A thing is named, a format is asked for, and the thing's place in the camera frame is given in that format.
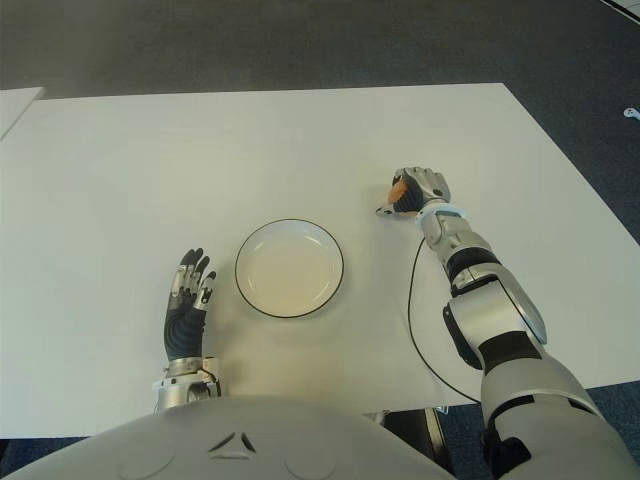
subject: robotic arm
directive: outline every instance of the robotic arm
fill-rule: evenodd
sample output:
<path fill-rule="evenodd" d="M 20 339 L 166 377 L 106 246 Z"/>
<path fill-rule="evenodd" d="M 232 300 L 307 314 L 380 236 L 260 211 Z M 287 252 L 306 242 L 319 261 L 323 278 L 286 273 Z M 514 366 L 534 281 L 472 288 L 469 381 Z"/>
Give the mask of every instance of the robotic arm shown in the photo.
<path fill-rule="evenodd" d="M 443 317 L 459 355 L 484 372 L 483 446 L 494 476 L 638 478 L 618 434 L 545 351 L 546 330 L 533 302 L 450 199 L 440 173 L 405 168 L 377 213 L 416 214 L 449 279 L 452 299 Z"/>

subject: black cable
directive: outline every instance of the black cable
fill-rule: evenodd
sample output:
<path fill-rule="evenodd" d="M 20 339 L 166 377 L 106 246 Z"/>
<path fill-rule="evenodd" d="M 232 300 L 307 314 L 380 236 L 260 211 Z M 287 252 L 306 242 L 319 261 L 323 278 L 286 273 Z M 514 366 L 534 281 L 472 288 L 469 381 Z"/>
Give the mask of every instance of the black cable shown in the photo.
<path fill-rule="evenodd" d="M 218 377 L 216 377 L 209 370 L 205 370 L 204 368 L 199 368 L 198 370 L 206 373 L 207 375 L 209 375 L 211 377 L 211 380 L 213 380 L 213 384 L 216 386 L 216 392 L 218 393 L 218 396 L 221 397 L 222 396 L 222 389 L 220 388 L 220 381 L 218 380 Z"/>
<path fill-rule="evenodd" d="M 409 282 L 409 300 L 407 301 L 407 322 L 409 323 L 409 336 L 411 337 L 411 342 L 413 343 L 413 346 L 415 347 L 416 352 L 420 356 L 420 359 L 422 360 L 422 363 L 424 363 L 426 365 L 426 367 L 431 371 L 431 373 L 433 373 L 438 378 L 438 380 L 440 380 L 442 383 L 444 383 L 447 387 L 449 387 L 451 390 L 453 390 L 457 394 L 462 395 L 464 398 L 466 398 L 468 400 L 471 400 L 474 403 L 480 403 L 480 401 L 476 400 L 473 397 L 470 397 L 466 393 L 461 392 L 456 387 L 454 387 L 449 382 L 447 382 L 444 378 L 442 378 L 440 376 L 440 374 L 438 372 L 436 372 L 433 369 L 433 367 L 431 365 L 429 365 L 429 362 L 427 362 L 427 360 L 424 358 L 424 356 L 422 355 L 422 352 L 418 348 L 418 344 L 416 343 L 416 339 L 413 336 L 413 327 L 411 326 L 411 294 L 413 293 L 413 279 L 414 279 L 414 277 L 416 275 L 416 265 L 418 264 L 418 258 L 420 257 L 420 251 L 422 250 L 422 246 L 423 245 L 424 245 L 424 238 L 420 242 L 420 245 L 418 245 L 418 251 L 416 252 L 416 258 L 413 259 L 413 268 L 411 269 L 411 281 Z"/>

